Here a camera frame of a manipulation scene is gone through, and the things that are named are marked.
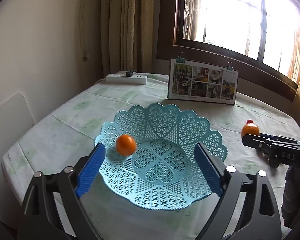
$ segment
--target printed photo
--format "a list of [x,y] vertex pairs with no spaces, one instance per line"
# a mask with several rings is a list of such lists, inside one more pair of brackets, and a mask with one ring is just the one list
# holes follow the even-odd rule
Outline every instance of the printed photo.
[[207,83],[192,82],[191,96],[206,97],[207,96]]
[[222,76],[223,76],[223,71],[211,69],[209,74],[209,82],[221,85]]
[[192,81],[208,82],[209,69],[205,67],[193,67]]
[[221,95],[221,86],[220,85],[214,85],[214,84],[208,84],[208,92],[207,97],[208,98],[219,98]]
[[225,73],[222,82],[221,99],[233,100],[236,76],[232,73]]
[[174,64],[173,70],[173,95],[189,96],[191,93],[192,66]]

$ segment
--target binder clip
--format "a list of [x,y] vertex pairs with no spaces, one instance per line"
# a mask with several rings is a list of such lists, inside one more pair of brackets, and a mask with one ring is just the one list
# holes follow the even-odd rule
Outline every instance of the binder clip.
[[228,70],[232,70],[233,69],[231,61],[227,63],[227,69]]
[[183,52],[180,52],[178,57],[176,57],[176,63],[186,63],[186,59],[183,58]]

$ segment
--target window glass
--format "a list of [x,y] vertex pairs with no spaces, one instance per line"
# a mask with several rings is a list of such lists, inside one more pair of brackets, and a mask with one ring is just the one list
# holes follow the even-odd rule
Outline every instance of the window glass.
[[300,28],[298,9],[290,0],[265,0],[266,47],[263,63],[287,75]]
[[260,0],[198,0],[198,4],[189,1],[188,4],[189,11],[193,5],[195,10],[193,17],[189,17],[192,22],[188,20],[184,27],[193,31],[191,25],[197,25],[192,36],[194,40],[257,59],[261,34]]

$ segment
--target window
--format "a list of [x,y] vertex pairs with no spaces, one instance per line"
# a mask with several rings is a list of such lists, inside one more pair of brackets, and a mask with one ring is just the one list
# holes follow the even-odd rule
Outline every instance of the window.
[[196,48],[227,56],[232,51],[299,82],[300,10],[294,0],[185,0],[182,25],[183,40],[202,43]]

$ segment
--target cable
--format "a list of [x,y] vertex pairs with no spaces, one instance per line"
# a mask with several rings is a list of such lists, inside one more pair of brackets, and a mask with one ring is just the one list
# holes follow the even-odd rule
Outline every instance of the cable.
[[79,44],[82,52],[82,60],[87,61],[88,58],[88,50],[84,42],[84,6],[85,0],[80,0],[79,4]]

